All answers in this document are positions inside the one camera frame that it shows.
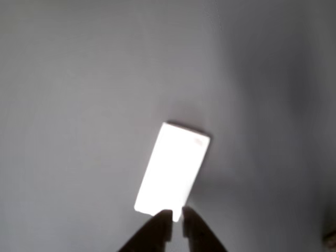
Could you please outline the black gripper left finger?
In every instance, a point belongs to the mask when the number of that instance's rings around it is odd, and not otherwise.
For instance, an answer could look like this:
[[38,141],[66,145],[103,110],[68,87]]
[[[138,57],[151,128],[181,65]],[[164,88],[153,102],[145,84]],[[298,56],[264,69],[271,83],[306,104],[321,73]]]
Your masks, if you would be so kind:
[[119,252],[164,252],[166,243],[171,241],[172,228],[172,210],[162,210],[148,220]]

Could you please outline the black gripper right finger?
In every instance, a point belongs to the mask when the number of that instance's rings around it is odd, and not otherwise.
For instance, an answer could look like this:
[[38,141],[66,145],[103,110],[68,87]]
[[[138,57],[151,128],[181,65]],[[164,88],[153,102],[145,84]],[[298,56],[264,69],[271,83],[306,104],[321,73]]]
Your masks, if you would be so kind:
[[227,252],[205,221],[191,207],[182,208],[183,236],[192,252]]

